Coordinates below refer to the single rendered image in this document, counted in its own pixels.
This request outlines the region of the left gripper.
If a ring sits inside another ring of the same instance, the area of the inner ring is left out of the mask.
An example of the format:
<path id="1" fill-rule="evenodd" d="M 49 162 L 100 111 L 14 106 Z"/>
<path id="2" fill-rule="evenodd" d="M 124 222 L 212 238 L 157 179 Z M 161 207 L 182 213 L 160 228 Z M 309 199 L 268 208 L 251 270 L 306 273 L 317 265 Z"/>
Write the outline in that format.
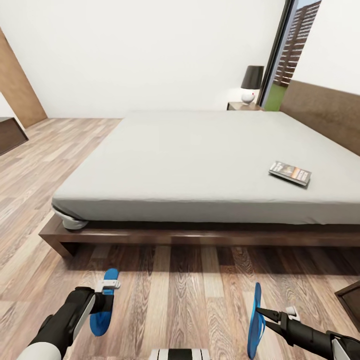
<path id="1" fill-rule="evenodd" d="M 90 314 L 96 314 L 98 312 L 111 312 L 111 310 L 113 308 L 115 295 L 114 294 L 102 294 L 102 293 L 97 293 L 97 292 L 95 292 L 95 294 L 98 295 L 99 303 L 98 303 L 96 309 L 93 312 L 90 312 Z"/>

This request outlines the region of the sandal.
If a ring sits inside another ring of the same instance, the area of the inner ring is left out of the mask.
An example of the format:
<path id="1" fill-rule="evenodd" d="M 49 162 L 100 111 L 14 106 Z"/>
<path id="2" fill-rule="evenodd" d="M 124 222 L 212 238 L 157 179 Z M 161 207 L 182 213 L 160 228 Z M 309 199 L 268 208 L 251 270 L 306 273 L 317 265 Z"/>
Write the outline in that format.
<path id="1" fill-rule="evenodd" d="M 103 280 L 118 280 L 119 271 L 116 268 L 110 268 L 104 274 Z M 104 290 L 104 295 L 113 295 L 115 290 Z M 90 328 L 93 334 L 97 337 L 103 336 L 110 325 L 112 318 L 111 311 L 99 311 L 90 315 Z"/>
<path id="2" fill-rule="evenodd" d="M 259 346 L 261 335 L 264 333 L 266 327 L 266 320 L 264 315 L 258 313 L 256 308 L 261 306 L 261 295 L 262 290 L 260 283 L 257 282 L 255 285 L 253 309 L 250 319 L 250 326 L 248 331 L 248 340 L 247 340 L 247 355 L 250 360 L 254 360 L 254 357 L 257 352 L 257 347 Z"/>

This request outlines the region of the hardback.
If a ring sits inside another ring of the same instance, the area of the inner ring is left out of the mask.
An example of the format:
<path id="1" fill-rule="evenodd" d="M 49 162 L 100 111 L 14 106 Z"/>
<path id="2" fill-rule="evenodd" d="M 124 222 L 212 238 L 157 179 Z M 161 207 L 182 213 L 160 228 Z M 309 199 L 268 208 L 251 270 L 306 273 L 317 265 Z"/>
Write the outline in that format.
<path id="1" fill-rule="evenodd" d="M 306 186 L 310 180 L 312 172 L 276 161 L 269 169 L 269 173 L 285 178 L 292 182 Z"/>

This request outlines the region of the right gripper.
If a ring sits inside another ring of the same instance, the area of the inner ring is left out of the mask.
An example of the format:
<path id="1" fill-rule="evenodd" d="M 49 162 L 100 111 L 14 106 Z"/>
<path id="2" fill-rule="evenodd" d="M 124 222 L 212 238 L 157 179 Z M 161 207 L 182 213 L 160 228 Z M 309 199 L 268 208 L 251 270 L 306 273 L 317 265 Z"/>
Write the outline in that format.
<path id="1" fill-rule="evenodd" d="M 257 307 L 256 312 L 276 322 L 265 321 L 265 325 L 284 337 L 288 345 L 297 345 L 315 354 L 312 327 L 290 319 L 286 312 Z"/>

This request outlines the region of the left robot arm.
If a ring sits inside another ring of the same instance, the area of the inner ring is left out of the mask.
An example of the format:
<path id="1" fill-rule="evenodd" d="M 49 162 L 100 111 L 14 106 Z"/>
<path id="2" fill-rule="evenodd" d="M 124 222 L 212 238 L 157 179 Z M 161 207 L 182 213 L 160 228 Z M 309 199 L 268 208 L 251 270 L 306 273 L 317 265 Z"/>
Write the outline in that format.
<path id="1" fill-rule="evenodd" d="M 104 294 L 104 290 L 120 287 L 117 280 L 99 280 L 95 289 L 77 286 L 56 314 L 44 320 L 36 337 L 16 360 L 63 360 L 88 315 L 111 312 L 115 295 Z"/>

